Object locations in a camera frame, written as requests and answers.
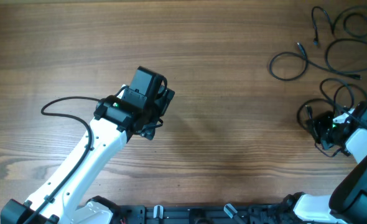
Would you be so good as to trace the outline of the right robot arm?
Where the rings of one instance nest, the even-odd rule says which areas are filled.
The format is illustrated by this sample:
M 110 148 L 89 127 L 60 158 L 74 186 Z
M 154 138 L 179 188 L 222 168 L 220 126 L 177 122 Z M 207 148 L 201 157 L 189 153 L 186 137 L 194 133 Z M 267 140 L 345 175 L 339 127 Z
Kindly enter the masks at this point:
M 313 116 L 306 106 L 305 126 L 323 150 L 333 146 L 353 156 L 356 167 L 331 195 L 302 194 L 290 207 L 294 223 L 367 223 L 367 101 L 340 116 L 327 111 Z

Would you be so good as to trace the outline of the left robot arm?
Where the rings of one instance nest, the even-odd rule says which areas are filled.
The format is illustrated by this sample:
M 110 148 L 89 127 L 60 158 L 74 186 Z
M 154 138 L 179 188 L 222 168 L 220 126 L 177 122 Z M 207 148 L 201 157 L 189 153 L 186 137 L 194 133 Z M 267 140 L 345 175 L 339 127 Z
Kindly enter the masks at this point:
M 46 183 L 24 203 L 8 201 L 1 223 L 123 223 L 120 208 L 103 197 L 78 205 L 133 135 L 154 138 L 174 94 L 165 76 L 139 67 L 129 85 L 97 101 L 93 119 L 83 123 L 85 134 Z

